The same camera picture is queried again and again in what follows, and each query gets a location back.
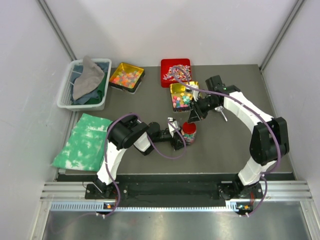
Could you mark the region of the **clear plastic jar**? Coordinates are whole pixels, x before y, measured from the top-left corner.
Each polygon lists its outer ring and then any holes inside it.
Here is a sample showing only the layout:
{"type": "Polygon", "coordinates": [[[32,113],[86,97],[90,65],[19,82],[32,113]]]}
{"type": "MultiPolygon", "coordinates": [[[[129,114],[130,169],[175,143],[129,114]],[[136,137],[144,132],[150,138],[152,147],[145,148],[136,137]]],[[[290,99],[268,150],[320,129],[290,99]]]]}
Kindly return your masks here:
{"type": "Polygon", "coordinates": [[[183,130],[181,131],[181,134],[182,134],[183,139],[184,139],[187,146],[189,146],[195,142],[196,133],[197,133],[196,131],[194,131],[192,133],[187,133],[183,130]]]}

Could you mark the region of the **red jar lid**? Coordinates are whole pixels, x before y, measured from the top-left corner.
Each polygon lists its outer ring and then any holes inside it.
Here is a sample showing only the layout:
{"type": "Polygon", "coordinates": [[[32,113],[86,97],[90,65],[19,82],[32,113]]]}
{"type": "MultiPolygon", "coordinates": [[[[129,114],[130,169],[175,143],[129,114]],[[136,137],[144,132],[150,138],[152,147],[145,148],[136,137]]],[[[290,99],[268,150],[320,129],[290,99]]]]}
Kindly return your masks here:
{"type": "Polygon", "coordinates": [[[197,126],[195,123],[184,122],[182,125],[182,130],[185,134],[195,134],[197,131],[197,126]]]}

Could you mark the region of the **silver metal scoop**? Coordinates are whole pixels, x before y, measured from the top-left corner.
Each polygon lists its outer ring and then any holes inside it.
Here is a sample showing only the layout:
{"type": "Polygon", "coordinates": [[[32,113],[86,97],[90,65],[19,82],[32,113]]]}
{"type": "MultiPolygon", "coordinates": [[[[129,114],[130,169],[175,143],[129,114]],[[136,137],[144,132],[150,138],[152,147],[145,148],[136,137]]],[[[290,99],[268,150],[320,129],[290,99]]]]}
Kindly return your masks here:
{"type": "Polygon", "coordinates": [[[225,122],[228,121],[226,115],[225,115],[224,112],[223,112],[223,111],[224,111],[224,107],[223,107],[223,106],[215,107],[214,110],[222,115],[222,117],[223,117],[223,119],[224,119],[225,122]]]}

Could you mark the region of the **patterned tin of pastel candies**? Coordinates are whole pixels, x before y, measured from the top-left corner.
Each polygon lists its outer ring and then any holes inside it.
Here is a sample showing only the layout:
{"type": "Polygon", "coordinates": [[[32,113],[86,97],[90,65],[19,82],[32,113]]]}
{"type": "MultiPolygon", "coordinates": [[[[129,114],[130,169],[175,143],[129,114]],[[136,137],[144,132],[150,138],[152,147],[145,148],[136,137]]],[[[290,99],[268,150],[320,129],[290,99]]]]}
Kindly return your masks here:
{"type": "Polygon", "coordinates": [[[173,83],[169,87],[172,101],[172,110],[176,113],[190,111],[190,102],[194,98],[193,90],[180,83],[173,83]]]}

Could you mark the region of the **red tin of lollipop candies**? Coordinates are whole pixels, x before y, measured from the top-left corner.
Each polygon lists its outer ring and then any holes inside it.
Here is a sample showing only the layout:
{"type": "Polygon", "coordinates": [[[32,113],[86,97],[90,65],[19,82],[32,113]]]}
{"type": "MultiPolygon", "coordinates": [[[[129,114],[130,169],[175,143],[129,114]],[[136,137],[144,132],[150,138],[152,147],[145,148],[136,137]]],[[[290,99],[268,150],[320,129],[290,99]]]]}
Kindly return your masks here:
{"type": "Polygon", "coordinates": [[[160,73],[160,83],[163,88],[169,88],[171,84],[177,83],[173,74],[182,82],[191,81],[191,61],[188,58],[162,59],[160,73]]]}

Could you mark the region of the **gold tin of gummy candies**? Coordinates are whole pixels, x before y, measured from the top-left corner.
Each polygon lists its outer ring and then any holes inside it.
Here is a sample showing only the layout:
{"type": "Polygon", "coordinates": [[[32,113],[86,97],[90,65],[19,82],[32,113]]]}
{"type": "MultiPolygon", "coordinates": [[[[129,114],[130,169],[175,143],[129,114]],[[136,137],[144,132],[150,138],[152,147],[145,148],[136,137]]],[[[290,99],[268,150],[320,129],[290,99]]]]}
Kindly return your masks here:
{"type": "Polygon", "coordinates": [[[112,76],[109,78],[109,86],[134,94],[145,76],[145,70],[141,67],[121,62],[112,76]]]}

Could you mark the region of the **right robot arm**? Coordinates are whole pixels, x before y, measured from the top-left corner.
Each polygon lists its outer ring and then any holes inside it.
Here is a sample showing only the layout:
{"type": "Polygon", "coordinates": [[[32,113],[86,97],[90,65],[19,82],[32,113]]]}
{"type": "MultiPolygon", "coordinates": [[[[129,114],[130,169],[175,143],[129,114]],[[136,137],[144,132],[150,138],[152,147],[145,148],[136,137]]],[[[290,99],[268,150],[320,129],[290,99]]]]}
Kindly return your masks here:
{"type": "Polygon", "coordinates": [[[186,90],[193,95],[190,101],[188,122],[204,120],[208,112],[228,110],[250,131],[250,157],[244,168],[236,174],[231,184],[218,186],[220,196],[225,200],[234,197],[245,198],[258,184],[261,177],[269,174],[279,165],[289,150],[287,122],[283,117],[273,117],[249,101],[235,85],[226,86],[216,75],[205,81],[207,90],[188,82],[186,90]]]}

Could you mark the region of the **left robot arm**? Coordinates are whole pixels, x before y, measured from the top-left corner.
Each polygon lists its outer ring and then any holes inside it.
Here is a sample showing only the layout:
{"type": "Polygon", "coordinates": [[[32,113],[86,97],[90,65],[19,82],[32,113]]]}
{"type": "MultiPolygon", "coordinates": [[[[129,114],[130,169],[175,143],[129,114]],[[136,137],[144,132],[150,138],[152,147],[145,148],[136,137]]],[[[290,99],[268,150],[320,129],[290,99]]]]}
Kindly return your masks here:
{"type": "Polygon", "coordinates": [[[172,117],[167,119],[168,127],[160,124],[146,124],[133,114],[127,114],[111,123],[104,141],[103,161],[93,181],[95,199],[107,199],[115,186],[118,167],[127,149],[135,147],[144,156],[156,149],[155,143],[169,142],[175,150],[186,149],[187,142],[179,123],[172,117]]]}

